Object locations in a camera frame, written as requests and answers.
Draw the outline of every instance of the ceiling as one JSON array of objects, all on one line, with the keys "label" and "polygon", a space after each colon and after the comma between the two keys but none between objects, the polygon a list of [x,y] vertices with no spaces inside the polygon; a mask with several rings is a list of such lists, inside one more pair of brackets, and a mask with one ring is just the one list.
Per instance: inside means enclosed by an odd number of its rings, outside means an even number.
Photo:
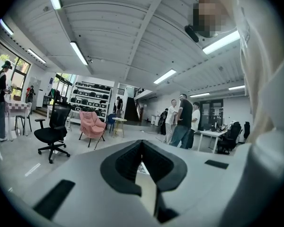
[{"label": "ceiling", "polygon": [[[118,80],[159,93],[189,94],[243,85],[240,44],[210,55],[202,48],[221,39],[195,43],[184,32],[188,8],[197,0],[16,0],[4,18],[13,39],[35,50],[47,70]],[[85,66],[70,46],[77,41]],[[153,82],[177,71],[159,85]]]}]

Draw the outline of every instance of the shoe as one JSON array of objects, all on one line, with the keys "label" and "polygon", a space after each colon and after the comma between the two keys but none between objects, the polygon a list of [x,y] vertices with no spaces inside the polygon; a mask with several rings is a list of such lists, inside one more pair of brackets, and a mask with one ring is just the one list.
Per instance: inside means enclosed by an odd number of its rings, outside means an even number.
[{"label": "shoe", "polygon": [[0,142],[6,141],[8,138],[5,136],[4,138],[0,138]]}]

